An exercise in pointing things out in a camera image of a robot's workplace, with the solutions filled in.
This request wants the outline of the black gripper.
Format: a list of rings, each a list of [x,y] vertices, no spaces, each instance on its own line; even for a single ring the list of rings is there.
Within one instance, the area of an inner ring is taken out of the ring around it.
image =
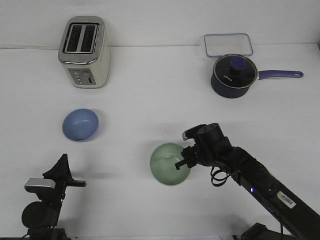
[[[180,153],[183,159],[174,164],[176,170],[184,165],[188,168],[196,165],[217,167],[221,157],[232,150],[228,137],[224,136],[218,123],[206,124],[197,131],[193,140],[194,145],[184,148]]]
[[[64,153],[60,157],[52,167],[50,174],[43,174],[43,178],[55,183],[55,187],[47,187],[41,197],[44,203],[54,209],[61,209],[67,187],[84,188],[87,185],[85,180],[75,180],[72,178],[67,153]]]

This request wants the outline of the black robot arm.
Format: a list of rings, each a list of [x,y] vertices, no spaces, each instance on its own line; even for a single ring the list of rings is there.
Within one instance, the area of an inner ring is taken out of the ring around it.
[[[28,193],[34,193],[39,201],[28,204],[21,215],[30,240],[68,240],[64,228],[57,228],[67,187],[84,188],[84,180],[72,177],[68,155],[62,154],[57,163],[42,178],[29,178],[24,185]]]
[[[244,149],[232,146],[218,123],[200,124],[183,132],[184,140],[194,140],[184,148],[182,160],[175,164],[211,168],[211,183],[222,186],[232,178],[246,189],[279,223],[299,240],[320,238],[320,216],[267,168]]]

